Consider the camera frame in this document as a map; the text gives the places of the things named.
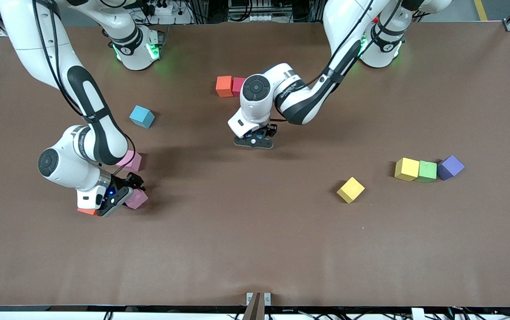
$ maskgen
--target cube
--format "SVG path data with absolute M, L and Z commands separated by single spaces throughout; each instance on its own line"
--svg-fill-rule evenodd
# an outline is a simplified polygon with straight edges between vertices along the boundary
M 143 157 L 138 152 L 135 153 L 133 150 L 129 150 L 127 151 L 127 154 L 123 156 L 121 161 L 115 164 L 115 166 L 120 167 L 123 166 L 123 164 L 127 164 L 125 168 L 123 168 L 123 170 L 128 172 L 139 172 L 141 168 L 141 160 L 143 160 Z
M 232 93 L 234 97 L 239 97 L 241 94 L 241 87 L 243 87 L 243 83 L 245 82 L 245 78 L 235 77 L 233 78 L 233 89 Z
M 152 112 L 147 109 L 143 108 L 139 105 L 135 106 L 135 109 L 133 109 L 133 112 L 131 112 L 131 115 L 129 118 L 138 126 L 142 126 L 143 128 L 150 128 L 150 125 L 152 124 L 152 121 L 154 120 L 154 115 Z
M 419 161 L 402 158 L 395 166 L 395 177 L 405 181 L 413 181 L 419 176 Z
M 436 174 L 442 180 L 448 180 L 456 176 L 464 169 L 464 164 L 460 162 L 455 156 L 449 156 L 445 160 L 438 163 Z
M 222 98 L 233 97 L 233 77 L 218 77 L 218 81 L 216 82 L 216 92 Z
M 350 178 L 348 182 L 346 182 L 340 190 L 336 191 L 337 194 L 344 199 L 347 203 L 351 203 L 356 200 L 356 198 L 365 190 L 358 180 L 355 180 L 354 177 Z
M 145 194 L 143 190 L 134 189 L 133 195 L 130 196 L 129 199 L 125 201 L 125 204 L 127 205 L 127 207 L 131 209 L 137 209 L 141 205 L 143 205 L 143 203 L 145 203 L 147 200 L 148 196 L 147 194 Z
M 436 163 L 419 161 L 419 176 L 415 181 L 423 182 L 428 184 L 436 180 Z

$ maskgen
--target yellow tape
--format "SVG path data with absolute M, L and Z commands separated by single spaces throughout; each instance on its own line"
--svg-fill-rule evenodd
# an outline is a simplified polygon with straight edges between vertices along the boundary
M 488 21 L 486 11 L 484 11 L 484 5 L 482 5 L 482 0 L 474 0 L 474 6 L 476 6 L 476 11 L 478 12 L 480 21 Z

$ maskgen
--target white robotic arm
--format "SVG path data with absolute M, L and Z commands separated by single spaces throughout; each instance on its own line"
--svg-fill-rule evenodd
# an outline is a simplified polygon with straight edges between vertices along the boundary
M 412 11 L 423 8 L 438 12 L 451 1 L 329 0 L 323 22 L 331 58 L 316 78 L 316 85 L 310 88 L 308 85 L 313 81 L 305 83 L 286 63 L 248 77 L 241 88 L 241 108 L 228 121 L 237 136 L 235 144 L 272 148 L 273 142 L 267 136 L 277 131 L 276 125 L 268 125 L 273 103 L 286 121 L 297 125 L 308 123 L 358 58 L 372 67 L 384 67 L 393 60 L 411 22 Z M 375 25 L 372 21 L 379 13 Z
M 100 164 L 116 164 L 128 144 L 90 73 L 72 49 L 53 0 L 0 0 L 0 10 L 15 51 L 34 78 L 59 89 L 87 126 L 72 126 L 38 161 L 48 180 L 78 193 L 78 210 L 108 216 L 141 188 L 135 174 L 122 180 Z

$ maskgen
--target orange cube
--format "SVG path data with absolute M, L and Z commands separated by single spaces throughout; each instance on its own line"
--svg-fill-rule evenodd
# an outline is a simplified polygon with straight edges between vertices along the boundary
M 216 91 L 222 98 L 233 97 L 233 77 L 221 76 L 216 82 Z

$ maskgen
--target table surface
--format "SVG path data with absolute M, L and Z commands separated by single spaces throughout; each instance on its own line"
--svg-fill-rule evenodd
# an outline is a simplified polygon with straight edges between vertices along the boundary
M 83 123 L 0 39 L 0 304 L 510 305 L 510 33 L 499 22 L 413 24 L 385 69 L 351 69 L 316 119 L 273 150 L 235 147 L 239 100 L 218 75 L 281 61 L 311 79 L 319 24 L 177 26 L 163 61 L 125 69 L 98 28 L 72 44 L 144 154 L 150 199 L 100 219 L 36 169 Z M 135 104 L 157 116 L 146 130 Z M 455 154 L 433 184 L 392 178 L 403 156 Z M 354 176 L 366 190 L 346 204 Z

